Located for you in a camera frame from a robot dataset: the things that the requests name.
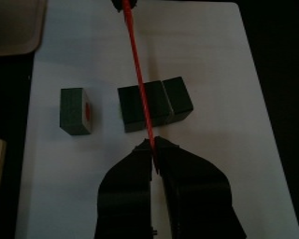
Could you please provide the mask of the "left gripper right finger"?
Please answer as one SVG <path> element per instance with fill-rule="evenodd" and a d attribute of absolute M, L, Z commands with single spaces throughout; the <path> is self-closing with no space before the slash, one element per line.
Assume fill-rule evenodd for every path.
<path fill-rule="evenodd" d="M 159 136 L 156 149 L 172 239 L 247 239 L 223 172 Z"/>

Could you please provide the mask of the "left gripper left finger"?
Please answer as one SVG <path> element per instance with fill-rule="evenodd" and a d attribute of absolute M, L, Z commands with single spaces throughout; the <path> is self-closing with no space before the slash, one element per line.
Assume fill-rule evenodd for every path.
<path fill-rule="evenodd" d="M 144 139 L 104 175 L 95 239 L 153 239 L 151 179 L 151 146 Z"/>

